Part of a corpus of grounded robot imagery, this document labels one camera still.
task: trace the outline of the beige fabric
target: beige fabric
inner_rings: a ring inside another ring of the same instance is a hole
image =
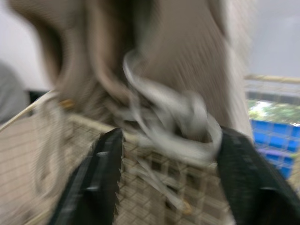
[[[77,112],[109,122],[111,97],[128,103],[121,60],[135,44],[142,76],[199,92],[221,125],[251,135],[243,76],[255,1],[10,2],[36,26],[49,75]]]

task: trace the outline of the knot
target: knot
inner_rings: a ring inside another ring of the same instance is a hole
[[[160,83],[133,75],[128,64],[132,56],[133,52],[126,54],[123,68],[133,93],[130,111],[143,131],[140,144],[151,143],[162,154],[188,164],[207,166],[212,163],[220,148],[222,131],[216,120],[206,112],[201,96],[192,92],[182,95]],[[147,121],[147,117],[143,117],[139,95],[154,105],[152,111],[156,120]],[[185,137],[203,135],[207,131],[211,142],[202,143],[178,136],[174,125]]]

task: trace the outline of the wire basket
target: wire basket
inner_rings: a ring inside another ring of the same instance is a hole
[[[264,88],[269,85],[265,76],[247,78],[250,99],[264,100]],[[281,89],[286,78],[276,78]],[[27,117],[39,100],[19,116],[0,129],[0,224],[39,225],[45,224],[58,200],[59,195],[47,200],[36,195],[32,186],[32,173],[36,164],[39,134],[45,127],[37,123],[36,115]],[[61,149],[65,153],[70,174],[88,153],[95,138],[113,129],[108,125],[87,119],[78,114],[68,114],[66,119],[66,141]],[[185,209],[172,207],[164,194],[142,179],[132,169],[140,169],[133,158],[142,158],[157,178],[184,202]],[[51,174],[59,168],[50,164]],[[228,203],[220,186],[215,163],[200,168],[187,165],[162,155],[156,149],[140,148],[135,135],[125,133],[124,155],[122,158],[120,201],[115,214],[116,225],[231,225],[234,224]],[[48,175],[47,184],[53,183]],[[65,181],[61,181],[61,190]],[[290,182],[295,188],[300,182],[300,158],[294,160]]]

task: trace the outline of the beige bag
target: beige bag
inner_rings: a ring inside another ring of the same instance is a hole
[[[150,6],[123,1],[120,7],[117,0],[10,3],[36,26],[58,94],[36,103],[38,121],[49,122],[39,131],[49,136],[39,139],[55,140],[42,143],[34,163],[37,182],[48,180],[45,197],[55,202],[93,138],[111,129],[104,123],[133,120],[143,133],[127,135],[124,143],[116,223],[233,222],[211,162],[220,143],[218,123],[251,136],[242,83],[253,1],[154,0]],[[133,48],[124,74],[124,55]],[[62,109],[67,105],[62,100],[71,100],[73,109]],[[192,140],[176,136],[176,126]],[[211,137],[205,135],[210,129]],[[65,164],[57,157],[52,167],[51,155],[62,152],[68,152]],[[80,157],[72,157],[74,152]],[[61,176],[55,182],[44,177],[56,172]]]

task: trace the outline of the shopping cart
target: shopping cart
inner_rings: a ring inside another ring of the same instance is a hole
[[[275,91],[277,95],[299,99],[300,82],[298,79],[251,75],[246,78],[246,90],[249,98],[265,100],[263,91]],[[41,145],[45,145],[40,135],[47,131],[58,132],[48,124],[41,122],[38,115],[28,117],[47,94],[30,105],[0,128],[0,223],[5,224],[43,224],[49,218],[62,191],[65,180],[61,177],[56,185],[56,194],[43,198],[36,194],[33,182],[37,177],[37,157]],[[95,138],[113,127],[90,120],[79,114],[68,113],[63,132],[64,142],[60,143],[65,165],[64,177],[67,177],[88,153]],[[59,142],[53,140],[52,147]],[[124,168],[134,169],[139,165],[132,156],[142,157],[151,171],[184,203],[184,209],[178,210],[167,204],[166,196]],[[62,168],[57,162],[48,164],[43,173],[43,186],[56,184],[57,175]],[[289,179],[295,187],[300,187],[300,157],[295,157],[292,175]],[[182,224],[182,225],[229,225],[233,224],[230,208],[225,199],[217,164],[202,168],[188,165],[180,160],[167,157],[162,152],[141,148],[135,135],[125,133],[124,155],[122,159],[121,181],[118,194],[119,205],[115,223],[120,225]]]

